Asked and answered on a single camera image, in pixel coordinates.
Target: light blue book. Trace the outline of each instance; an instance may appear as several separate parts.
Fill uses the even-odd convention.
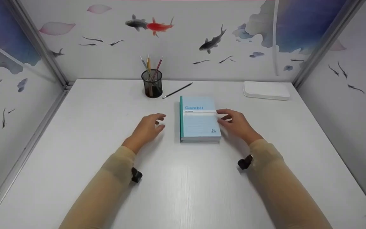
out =
[[[212,97],[180,96],[180,142],[219,143],[216,115]]]

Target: black pencil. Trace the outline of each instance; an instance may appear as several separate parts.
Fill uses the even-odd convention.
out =
[[[175,91],[175,92],[172,92],[172,93],[168,94],[167,96],[163,96],[163,98],[162,98],[162,99],[166,99],[167,97],[171,96],[172,94],[177,93],[177,92],[179,92],[179,91],[181,91],[181,90],[185,89],[186,87],[188,87],[188,86],[190,86],[190,85],[192,85],[192,84],[193,84],[193,82],[191,82],[190,84],[187,84],[186,86],[184,86],[184,87],[180,88],[179,90],[177,90],[177,91]]]

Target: person's left hand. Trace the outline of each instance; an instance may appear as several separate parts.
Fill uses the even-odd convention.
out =
[[[130,137],[125,139],[123,146],[138,154],[139,150],[146,143],[153,141],[160,132],[165,128],[165,125],[159,125],[158,120],[164,120],[165,114],[150,114],[142,118],[138,126]]]

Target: small black fish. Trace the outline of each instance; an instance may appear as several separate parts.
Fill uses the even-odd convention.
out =
[[[110,44],[110,45],[111,45],[111,46],[114,46],[114,45],[118,44],[118,43],[119,43],[119,42],[121,42],[121,41],[124,41],[124,40],[120,40],[120,41],[114,42],[114,43],[112,43],[112,44]]]
[[[356,88],[356,87],[354,87],[354,86],[351,86],[350,84],[347,84],[348,85],[348,87],[349,88],[352,88],[352,89],[355,89],[355,90],[359,90],[359,91],[361,91],[363,94],[365,94],[365,92],[363,91],[363,90],[360,90],[360,89],[358,89],[358,88]]]
[[[58,53],[57,52],[53,52],[52,50],[51,50],[51,52],[52,52],[52,54],[53,54],[54,57],[58,57],[58,56],[64,55],[64,53],[61,53],[62,50],[63,50],[63,48],[61,48]]]
[[[103,42],[103,40],[101,39],[92,39],[92,38],[86,38],[83,36],[84,39],[87,39],[87,40],[92,40],[92,41],[98,41],[98,42]]]
[[[225,58],[224,60],[222,60],[222,61],[220,61],[220,62],[218,62],[219,64],[221,64],[222,62],[224,62],[224,61],[226,61],[228,58],[232,58],[233,56],[229,56],[229,57],[227,57],[227,58]]]
[[[338,76],[338,72],[336,72],[334,69],[332,69],[329,65],[329,68],[334,72],[334,74],[336,74]]]
[[[337,62],[337,64],[338,64],[338,66],[340,67],[340,69],[341,69],[341,71],[342,71],[342,74],[345,76],[345,78],[347,78],[348,77],[348,75],[345,73],[345,71],[341,68],[341,66],[340,66],[340,62],[338,61]]]
[[[208,54],[211,54],[211,49],[218,47],[217,44],[220,43],[222,35],[224,35],[225,31],[227,31],[227,29],[222,30],[223,26],[224,26],[224,24],[221,25],[221,33],[218,36],[213,37],[211,41],[208,41],[208,38],[206,38],[206,41],[204,42],[204,44],[201,45],[199,48],[200,51],[207,51]]]
[[[148,24],[145,22],[145,19],[136,19],[135,14],[132,15],[132,20],[128,20],[125,22],[127,26],[135,28],[139,32],[139,28],[148,29],[146,25]]]
[[[6,110],[6,108],[4,108],[4,113],[3,113],[3,129],[5,127],[5,110]]]
[[[207,59],[207,60],[203,60],[203,61],[199,61],[199,62],[194,62],[193,64],[199,64],[199,63],[202,63],[202,62],[204,62],[204,61],[210,61],[209,59]]]

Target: white desk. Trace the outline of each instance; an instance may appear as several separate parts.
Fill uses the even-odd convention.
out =
[[[164,94],[187,81],[164,81]],[[0,229],[55,229],[107,157],[142,116],[165,113],[166,128],[135,163],[116,229],[270,229],[274,225],[232,142],[179,143],[179,96],[210,95],[242,111],[275,144],[334,229],[366,228],[366,197],[290,83],[288,101],[242,95],[240,82],[195,82],[162,100],[135,80],[77,80],[0,205]]]

